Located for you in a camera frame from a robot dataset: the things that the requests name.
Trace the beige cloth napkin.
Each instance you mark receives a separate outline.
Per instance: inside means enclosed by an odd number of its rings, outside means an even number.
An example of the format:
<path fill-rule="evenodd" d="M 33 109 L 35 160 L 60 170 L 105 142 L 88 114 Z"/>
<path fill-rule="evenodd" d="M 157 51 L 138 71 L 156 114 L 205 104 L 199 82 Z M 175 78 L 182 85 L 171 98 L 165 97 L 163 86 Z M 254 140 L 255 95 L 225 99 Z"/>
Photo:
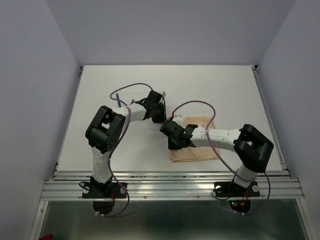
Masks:
<path fill-rule="evenodd" d="M 203 116 L 188 116 L 183 117 L 184 122 L 182 127 L 186 127 L 189 124 L 195 124 L 199 127 L 205 128 L 212 118 L 209 115 Z M 181 162 L 197 162 L 197 161 L 209 161 L 209 160 L 218 160 L 217 155 L 209 147 L 187 147 L 180 150 L 171 150 L 170 151 L 170 160 L 174 163 Z"/>

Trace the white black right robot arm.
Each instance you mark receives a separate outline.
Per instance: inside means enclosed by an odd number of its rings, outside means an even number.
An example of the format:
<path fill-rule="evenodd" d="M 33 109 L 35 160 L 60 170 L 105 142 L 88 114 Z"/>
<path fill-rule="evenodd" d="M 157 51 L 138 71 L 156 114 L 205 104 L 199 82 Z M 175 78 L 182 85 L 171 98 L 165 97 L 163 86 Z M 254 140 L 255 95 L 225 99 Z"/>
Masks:
<path fill-rule="evenodd" d="M 196 124 L 182 127 L 169 119 L 163 123 L 160 132 L 168 138 L 170 150 L 213 147 L 236 153 L 241 165 L 230 182 L 231 192 L 235 195 L 246 192 L 257 175 L 266 171 L 274 149 L 274 144 L 250 124 L 240 129 L 223 130 L 207 129 Z"/>

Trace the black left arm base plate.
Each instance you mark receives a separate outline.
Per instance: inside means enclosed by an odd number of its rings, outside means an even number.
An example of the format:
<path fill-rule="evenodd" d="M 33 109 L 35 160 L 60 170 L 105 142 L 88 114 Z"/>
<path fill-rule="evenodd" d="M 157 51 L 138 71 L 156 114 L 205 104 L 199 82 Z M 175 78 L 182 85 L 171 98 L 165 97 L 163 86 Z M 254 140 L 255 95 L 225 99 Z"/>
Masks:
<path fill-rule="evenodd" d="M 78 185 L 82 188 L 83 199 L 125 199 L 127 197 L 125 190 L 116 182 L 101 185 L 81 181 Z"/>

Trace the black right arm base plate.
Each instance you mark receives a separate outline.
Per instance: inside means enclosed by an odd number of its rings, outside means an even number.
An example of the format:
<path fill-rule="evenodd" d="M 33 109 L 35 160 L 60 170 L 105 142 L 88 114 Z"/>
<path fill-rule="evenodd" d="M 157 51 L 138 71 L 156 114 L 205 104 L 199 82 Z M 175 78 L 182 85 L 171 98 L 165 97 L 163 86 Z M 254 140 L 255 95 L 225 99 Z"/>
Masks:
<path fill-rule="evenodd" d="M 231 181 L 218 181 L 214 183 L 213 193 L 217 198 L 259 197 L 260 189 L 256 181 L 251 182 L 247 188 Z"/>

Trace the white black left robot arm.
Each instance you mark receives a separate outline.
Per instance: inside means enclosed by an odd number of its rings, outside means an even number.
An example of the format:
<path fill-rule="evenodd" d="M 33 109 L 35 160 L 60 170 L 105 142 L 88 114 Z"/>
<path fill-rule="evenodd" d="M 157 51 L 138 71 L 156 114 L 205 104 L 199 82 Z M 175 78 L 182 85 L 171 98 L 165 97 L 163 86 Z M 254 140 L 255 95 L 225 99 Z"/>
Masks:
<path fill-rule="evenodd" d="M 94 185 L 94 191 L 100 197 L 106 197 L 111 193 L 110 159 L 129 124 L 148 119 L 154 124 L 162 124 L 167 119 L 164 92 L 151 90 L 146 98 L 129 106 L 109 108 L 103 105 L 98 109 L 85 132 L 85 137 L 93 156 L 90 184 Z"/>

